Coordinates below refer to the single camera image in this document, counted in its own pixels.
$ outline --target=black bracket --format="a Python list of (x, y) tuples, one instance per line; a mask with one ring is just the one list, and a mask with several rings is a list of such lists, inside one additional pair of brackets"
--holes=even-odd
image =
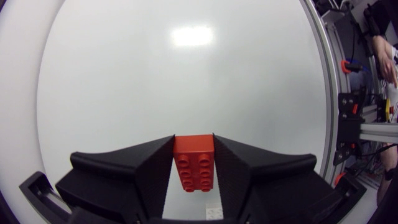
[(362, 87), (352, 93), (339, 93), (338, 95), (339, 115), (334, 166), (362, 151), (359, 134), (361, 124), (365, 121), (361, 114), (366, 93), (366, 87)]

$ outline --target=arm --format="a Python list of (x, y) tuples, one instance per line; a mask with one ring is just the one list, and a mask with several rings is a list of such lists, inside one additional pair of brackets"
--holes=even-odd
[(392, 46), (381, 36), (373, 37), (373, 50), (380, 63), (382, 77), (389, 83), (398, 86), (397, 74), (394, 62), (392, 61)]
[[(386, 171), (389, 171), (397, 166), (398, 161), (398, 153), (397, 153), (397, 146), (391, 147), (384, 152), (380, 153), (380, 160), (384, 166)], [(379, 206), (381, 200), (383, 199), (384, 195), (389, 188), (391, 180), (387, 180), (384, 176), (381, 180), (380, 187), (377, 190), (377, 205)]]

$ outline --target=cable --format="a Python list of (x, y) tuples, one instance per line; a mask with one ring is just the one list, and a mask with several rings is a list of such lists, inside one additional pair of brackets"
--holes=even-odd
[(369, 147), (370, 147), (370, 143), (371, 143), (371, 142), (370, 142), (369, 140), (365, 140), (365, 141), (362, 141), (362, 142), (361, 142), (361, 145), (369, 144)]
[(372, 158), (366, 163), (366, 165), (361, 169), (361, 171), (358, 172), (358, 173), (355, 175), (355, 177), (359, 176), (359, 175), (368, 167), (368, 165), (371, 163), (371, 161), (374, 159), (375, 156), (376, 156), (376, 155), (373, 155), (373, 156), (372, 156)]
[(355, 26), (353, 25), (353, 53), (351, 54), (351, 60), (349, 63), (353, 63), (354, 53), (355, 53)]
[(351, 60), (353, 61), (353, 63), (358, 63), (358, 64), (362, 65), (363, 70), (371, 73), (371, 71), (365, 65), (363, 65), (362, 62), (360, 62), (359, 60), (355, 60), (353, 58), (346, 58), (346, 61), (348, 61), (348, 62)]
[(373, 102), (373, 100), (375, 99), (375, 97), (379, 98), (379, 100), (382, 99), (381, 96), (380, 96), (380, 94), (368, 93), (368, 96), (373, 96), (371, 102), (369, 103), (370, 105), (372, 104), (372, 102)]
[(364, 101), (362, 102), (362, 106), (360, 107), (360, 109), (358, 110), (361, 114), (362, 114), (362, 110), (363, 110), (363, 108), (365, 107), (365, 99), (364, 99)]
[(379, 154), (380, 152), (384, 152), (385, 150), (387, 150), (387, 149), (389, 149), (389, 148), (391, 148), (391, 147), (394, 147), (394, 146), (398, 146), (398, 144), (391, 144), (391, 145), (389, 145), (389, 146), (384, 146), (384, 147), (381, 147), (380, 149), (378, 149), (376, 152), (374, 152), (374, 153), (370, 153), (370, 154), (365, 154), (365, 155), (362, 155), (362, 156), (375, 156), (376, 154)]

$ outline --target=person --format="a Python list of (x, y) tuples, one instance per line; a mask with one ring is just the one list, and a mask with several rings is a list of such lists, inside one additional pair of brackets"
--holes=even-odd
[[(381, 36), (374, 36), (372, 39), (373, 51), (380, 64), (380, 72), (386, 83), (386, 94), (391, 101), (391, 105), (396, 108), (398, 103), (398, 50)], [(377, 191), (377, 205), (380, 204), (391, 183), (392, 174), (395, 171), (398, 161), (397, 146), (390, 147), (388, 150), (380, 153), (380, 159), (384, 166), (384, 175)]]

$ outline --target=human hand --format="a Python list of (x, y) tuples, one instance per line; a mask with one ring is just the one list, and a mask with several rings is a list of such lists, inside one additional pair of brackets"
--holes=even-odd
[(380, 71), (382, 77), (389, 83), (393, 83), (398, 87), (397, 72), (394, 62), (385, 55), (380, 58)]

